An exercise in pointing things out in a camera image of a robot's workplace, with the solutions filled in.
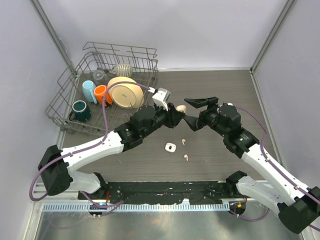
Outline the pink earbud case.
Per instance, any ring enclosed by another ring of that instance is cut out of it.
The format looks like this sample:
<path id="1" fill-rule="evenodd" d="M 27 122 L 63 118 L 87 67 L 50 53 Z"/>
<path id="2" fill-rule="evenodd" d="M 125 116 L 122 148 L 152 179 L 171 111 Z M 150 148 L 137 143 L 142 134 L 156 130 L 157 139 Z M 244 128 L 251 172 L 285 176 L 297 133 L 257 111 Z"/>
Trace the pink earbud case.
<path id="1" fill-rule="evenodd" d="M 183 113 L 185 113 L 186 110 L 187 110 L 187 107 L 186 107 L 185 105 L 181 104 L 181 105 L 176 106 L 175 109 L 176 109 L 178 112 L 183 112 Z"/>

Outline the white earbud charging case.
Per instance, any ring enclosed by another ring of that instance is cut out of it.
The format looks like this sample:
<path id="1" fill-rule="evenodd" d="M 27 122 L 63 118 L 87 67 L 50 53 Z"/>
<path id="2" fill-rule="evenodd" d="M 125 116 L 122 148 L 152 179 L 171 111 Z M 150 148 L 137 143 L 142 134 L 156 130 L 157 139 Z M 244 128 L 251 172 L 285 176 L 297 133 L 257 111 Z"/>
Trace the white earbud charging case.
<path id="1" fill-rule="evenodd" d="M 164 149 L 169 153 L 174 153 L 176 151 L 177 146 L 174 143 L 167 142 Z"/>

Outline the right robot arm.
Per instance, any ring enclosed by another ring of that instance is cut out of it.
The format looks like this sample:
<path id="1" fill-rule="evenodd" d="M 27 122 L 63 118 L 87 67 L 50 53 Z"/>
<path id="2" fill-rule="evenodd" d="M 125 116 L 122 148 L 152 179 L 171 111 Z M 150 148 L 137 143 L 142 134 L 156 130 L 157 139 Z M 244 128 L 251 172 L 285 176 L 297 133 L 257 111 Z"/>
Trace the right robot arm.
<path id="1" fill-rule="evenodd" d="M 206 107 L 198 117 L 185 116 L 193 131 L 205 126 L 222 136 L 226 148 L 252 166 L 270 186 L 258 183 L 240 171 L 228 178 L 226 193 L 233 198 L 240 194 L 253 198 L 273 211 L 292 233 L 300 234 L 320 216 L 320 188 L 309 187 L 290 174 L 264 148 L 250 131 L 242 127 L 238 107 L 218 103 L 217 97 L 191 99 L 185 102 L 194 108 Z"/>

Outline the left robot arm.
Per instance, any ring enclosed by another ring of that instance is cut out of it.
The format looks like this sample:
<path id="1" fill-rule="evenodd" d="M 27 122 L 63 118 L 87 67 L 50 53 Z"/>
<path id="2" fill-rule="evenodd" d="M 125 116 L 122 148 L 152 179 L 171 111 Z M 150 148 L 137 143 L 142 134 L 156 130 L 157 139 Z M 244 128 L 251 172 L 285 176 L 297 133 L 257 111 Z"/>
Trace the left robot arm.
<path id="1" fill-rule="evenodd" d="M 165 126 L 173 129 L 186 115 L 184 105 L 167 105 L 168 109 L 157 105 L 143 105 L 126 123 L 110 131 L 107 136 L 84 144 L 58 149 L 56 145 L 47 148 L 38 170 L 48 196 L 55 196 L 66 190 L 85 195 L 92 199 L 102 199 L 108 185 L 102 175 L 79 172 L 83 166 L 101 158 L 131 150 L 143 140 Z"/>

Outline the beige plate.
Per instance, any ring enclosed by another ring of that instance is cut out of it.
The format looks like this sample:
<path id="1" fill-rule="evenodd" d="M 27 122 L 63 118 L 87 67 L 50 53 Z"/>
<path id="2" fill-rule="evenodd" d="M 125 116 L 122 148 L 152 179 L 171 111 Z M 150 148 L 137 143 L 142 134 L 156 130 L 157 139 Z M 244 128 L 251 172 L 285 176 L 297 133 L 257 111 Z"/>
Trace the beige plate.
<path id="1" fill-rule="evenodd" d="M 121 108 L 137 109 L 144 103 L 144 93 L 139 85 L 119 83 L 108 91 L 113 102 Z"/>

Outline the striped ceramic cup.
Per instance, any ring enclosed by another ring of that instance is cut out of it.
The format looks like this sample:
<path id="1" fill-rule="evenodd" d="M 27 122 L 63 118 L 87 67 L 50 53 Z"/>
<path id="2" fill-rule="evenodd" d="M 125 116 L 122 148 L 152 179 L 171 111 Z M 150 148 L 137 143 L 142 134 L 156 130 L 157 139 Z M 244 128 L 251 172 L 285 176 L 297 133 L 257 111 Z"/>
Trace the striped ceramic cup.
<path id="1" fill-rule="evenodd" d="M 118 63 L 112 68 L 111 72 L 117 77 L 131 78 L 133 75 L 133 67 L 129 63 Z"/>

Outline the orange mug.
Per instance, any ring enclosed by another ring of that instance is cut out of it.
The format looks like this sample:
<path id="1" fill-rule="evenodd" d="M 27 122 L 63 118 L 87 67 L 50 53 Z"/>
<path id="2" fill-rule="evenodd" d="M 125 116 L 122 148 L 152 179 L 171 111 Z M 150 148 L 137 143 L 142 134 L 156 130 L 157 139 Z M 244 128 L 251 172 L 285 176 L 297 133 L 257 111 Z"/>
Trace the orange mug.
<path id="1" fill-rule="evenodd" d="M 103 103 L 105 106 L 110 106 L 113 103 L 113 100 L 109 93 L 106 94 L 105 101 L 103 101 L 103 97 L 107 92 L 108 87 L 106 85 L 99 85 L 94 89 L 94 96 L 97 99 L 98 103 L 102 106 Z"/>

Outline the clear glass cup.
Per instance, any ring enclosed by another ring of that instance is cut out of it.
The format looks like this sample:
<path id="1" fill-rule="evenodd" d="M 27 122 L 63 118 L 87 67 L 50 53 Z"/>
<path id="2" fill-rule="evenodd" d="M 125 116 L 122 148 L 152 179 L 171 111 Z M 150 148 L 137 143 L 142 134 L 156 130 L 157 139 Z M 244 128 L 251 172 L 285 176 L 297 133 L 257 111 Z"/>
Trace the clear glass cup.
<path id="1" fill-rule="evenodd" d="M 104 78 L 104 76 L 105 76 L 105 72 L 100 69 L 97 69 L 92 73 L 92 77 L 97 81 L 102 80 Z"/>

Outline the light blue mug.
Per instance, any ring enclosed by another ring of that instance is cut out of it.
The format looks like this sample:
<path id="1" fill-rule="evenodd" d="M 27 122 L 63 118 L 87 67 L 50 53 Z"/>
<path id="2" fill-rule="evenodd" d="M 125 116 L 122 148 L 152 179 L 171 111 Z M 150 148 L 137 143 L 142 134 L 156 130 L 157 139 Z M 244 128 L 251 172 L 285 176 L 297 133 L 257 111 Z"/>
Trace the light blue mug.
<path id="1" fill-rule="evenodd" d="M 88 102 L 97 104 L 98 101 L 94 95 L 94 90 L 97 86 L 95 85 L 95 83 L 91 80 L 86 80 L 83 82 L 82 84 L 82 92 L 84 94 L 85 99 Z"/>

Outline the dark green mug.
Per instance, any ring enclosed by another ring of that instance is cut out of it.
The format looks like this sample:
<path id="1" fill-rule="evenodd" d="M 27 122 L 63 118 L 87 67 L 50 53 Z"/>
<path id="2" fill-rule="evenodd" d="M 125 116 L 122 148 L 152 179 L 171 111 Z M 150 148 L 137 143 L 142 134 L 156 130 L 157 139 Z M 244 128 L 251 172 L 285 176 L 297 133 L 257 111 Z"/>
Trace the dark green mug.
<path id="1" fill-rule="evenodd" d="M 91 118 L 91 111 L 87 103 L 83 100 L 75 101 L 72 106 L 72 113 L 79 122 L 86 122 Z"/>

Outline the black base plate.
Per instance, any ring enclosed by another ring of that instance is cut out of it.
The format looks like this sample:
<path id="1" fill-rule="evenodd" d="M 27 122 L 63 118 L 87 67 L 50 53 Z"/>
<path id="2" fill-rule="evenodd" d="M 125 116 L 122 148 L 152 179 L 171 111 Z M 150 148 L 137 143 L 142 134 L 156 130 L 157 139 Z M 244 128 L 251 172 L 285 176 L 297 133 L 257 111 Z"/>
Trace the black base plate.
<path id="1" fill-rule="evenodd" d="M 223 199 L 248 199 L 224 181 L 109 182 L 92 200 L 124 201 L 133 205 L 173 205 L 188 199 L 192 205 L 216 204 Z"/>

